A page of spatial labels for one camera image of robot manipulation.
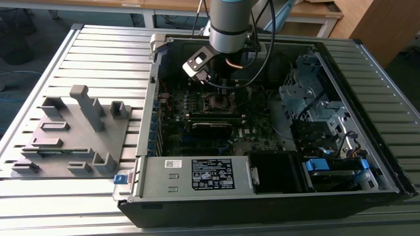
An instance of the wire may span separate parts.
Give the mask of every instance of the wire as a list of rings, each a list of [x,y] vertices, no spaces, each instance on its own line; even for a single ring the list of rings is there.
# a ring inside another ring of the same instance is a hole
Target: wire
[[[25,99],[21,99],[21,100],[7,100],[7,99],[0,98],[0,101],[2,101],[2,102],[22,102],[22,101],[25,101]]]
[[[242,102],[241,104],[238,104],[238,105],[233,108],[233,110],[234,110],[238,106],[241,106],[243,103],[246,103],[247,101],[250,101],[250,98],[249,98],[245,102]]]
[[[350,152],[350,154],[347,155],[347,157],[346,158],[349,158],[349,157],[354,157],[355,156],[355,153],[359,151],[359,149],[361,149],[361,145],[359,145],[359,143],[357,142],[357,140],[355,139],[353,139],[353,142],[354,142],[354,144],[357,144],[357,148],[354,148],[354,150]]]
[[[209,10],[207,10],[207,4],[205,3],[205,0],[202,0],[202,2],[203,2],[205,14],[207,15],[207,19],[210,20],[210,15],[209,15]]]
[[[225,63],[227,63],[227,65],[235,69],[243,69],[247,68],[249,66],[251,66],[251,64],[255,61],[257,58],[257,34],[255,34],[255,23],[254,23],[254,18],[253,18],[253,13],[250,12],[250,17],[251,17],[251,31],[253,31],[253,39],[254,39],[254,56],[251,61],[249,62],[247,65],[241,66],[241,65],[235,65],[230,62],[229,58],[225,59]]]
[[[6,71],[5,73],[0,74],[0,76],[3,76],[3,75],[7,75],[7,74],[11,74],[11,73],[29,73],[29,74],[37,74],[38,76],[41,76],[42,74],[35,72],[35,71],[29,71],[29,70],[17,70],[17,71]]]
[[[198,15],[199,15],[201,5],[202,5],[202,0],[199,0],[199,3],[198,3],[195,19],[194,19],[194,23],[191,25],[191,34],[190,34],[191,36],[194,35],[194,30],[195,30],[195,25],[197,25],[197,19],[198,19]]]
[[[339,141],[338,148],[337,148],[337,150],[335,150],[335,158],[339,157],[341,148],[342,148],[342,145],[343,145],[345,138],[346,138],[350,134],[353,134],[353,133],[354,133],[354,131],[350,131],[350,130],[349,130],[349,131],[343,134],[342,139],[341,139],[341,141]]]
[[[165,94],[166,94],[166,96],[167,96],[169,94],[167,94],[166,85],[165,85],[165,83],[163,83],[163,81],[162,81],[162,80],[159,80],[159,83],[162,83],[163,90],[165,90]],[[171,109],[170,109],[170,107],[169,107],[167,99],[169,99],[169,97],[165,97],[165,101],[166,101],[166,108],[167,108],[167,110],[169,110],[169,112],[170,112],[170,111],[171,111]]]
[[[325,90],[321,91],[321,93],[314,97],[314,99],[311,100],[311,102],[307,104],[307,106],[302,109],[302,111],[298,113],[297,116],[297,120],[299,120],[302,114],[305,114],[305,112],[310,109],[310,107],[313,107],[314,103],[321,99],[321,97],[325,94]]]
[[[271,32],[270,32],[270,42],[269,42],[269,49],[265,55],[265,59],[261,65],[259,70],[257,71],[255,75],[253,76],[253,78],[247,81],[247,83],[245,83],[243,85],[239,85],[237,87],[226,87],[226,86],[219,86],[217,84],[213,84],[210,81],[207,81],[207,84],[211,85],[213,87],[218,88],[218,89],[239,89],[243,88],[246,86],[249,86],[251,84],[251,82],[255,80],[255,78],[258,77],[261,71],[265,68],[271,50],[273,50],[273,45],[274,45],[274,39],[275,39],[275,13],[274,13],[274,5],[273,5],[273,1],[267,0],[269,2],[269,9],[270,9],[270,17],[271,17]]]
[[[263,5],[263,7],[262,7],[262,9],[261,9],[259,14],[258,14],[257,17],[255,17],[255,22],[254,22],[254,24],[257,24],[257,22],[258,22],[258,20],[259,20],[259,18],[261,18],[261,16],[262,16],[262,13],[263,13],[265,8],[266,8],[266,6],[267,6],[267,1],[266,1],[265,5]]]
[[[273,128],[273,130],[275,131],[275,133],[277,133],[282,138],[294,141],[294,139],[291,139],[291,138],[283,136],[283,134],[281,134],[281,133],[277,131],[277,129],[275,129],[275,127],[274,127],[273,125],[271,125],[271,128]]]

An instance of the motherboard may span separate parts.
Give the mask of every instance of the motherboard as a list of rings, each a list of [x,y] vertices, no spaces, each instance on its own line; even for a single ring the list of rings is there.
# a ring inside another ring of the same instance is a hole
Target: motherboard
[[[238,156],[277,150],[266,101],[274,90],[261,85],[229,95],[185,78],[159,81],[162,156]]]

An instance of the wooden table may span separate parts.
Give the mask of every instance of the wooden table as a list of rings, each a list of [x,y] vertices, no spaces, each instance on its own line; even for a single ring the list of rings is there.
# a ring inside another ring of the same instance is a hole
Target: wooden table
[[[145,27],[154,28],[155,15],[194,16],[198,2],[199,0],[3,0],[0,1],[0,6],[142,14]],[[199,16],[206,16],[203,6]],[[342,13],[330,12],[323,3],[302,2],[293,7],[286,21],[321,24],[315,36],[327,37],[341,18]]]
[[[154,15],[194,16],[198,3],[198,0],[145,0],[141,10],[145,27],[154,27]],[[203,5],[201,6],[199,16],[206,16]],[[342,17],[343,14],[329,11],[323,3],[302,2],[293,7],[286,22],[321,24],[315,36],[327,37],[337,20]]]

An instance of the white label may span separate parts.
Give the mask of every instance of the white label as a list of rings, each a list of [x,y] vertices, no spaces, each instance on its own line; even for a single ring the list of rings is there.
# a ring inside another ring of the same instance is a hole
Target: white label
[[[137,5],[137,4],[121,4],[121,6],[139,7],[139,5]]]
[[[334,16],[334,15],[326,15],[326,18],[339,18],[339,16]]]
[[[182,161],[181,160],[165,160],[165,168],[181,168]]]

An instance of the table leg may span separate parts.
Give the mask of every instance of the table leg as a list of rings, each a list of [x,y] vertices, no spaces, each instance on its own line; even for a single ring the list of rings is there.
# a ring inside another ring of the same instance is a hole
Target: table leg
[[[129,16],[130,16],[131,26],[139,27],[142,16],[139,14],[133,14],[133,13],[130,13]]]
[[[329,34],[333,31],[333,28],[334,28],[335,22],[337,22],[337,19],[334,19],[334,18],[326,18],[325,20],[326,21],[322,24],[321,29],[317,33],[317,37],[321,37],[321,38],[329,37]]]
[[[57,10],[47,10],[47,13],[49,13],[51,19],[55,20],[55,19],[59,18],[59,17],[58,17],[58,11],[57,11]]]
[[[154,24],[154,10],[153,9],[142,9],[142,17],[143,17],[143,26],[145,28],[153,29],[155,27]]]

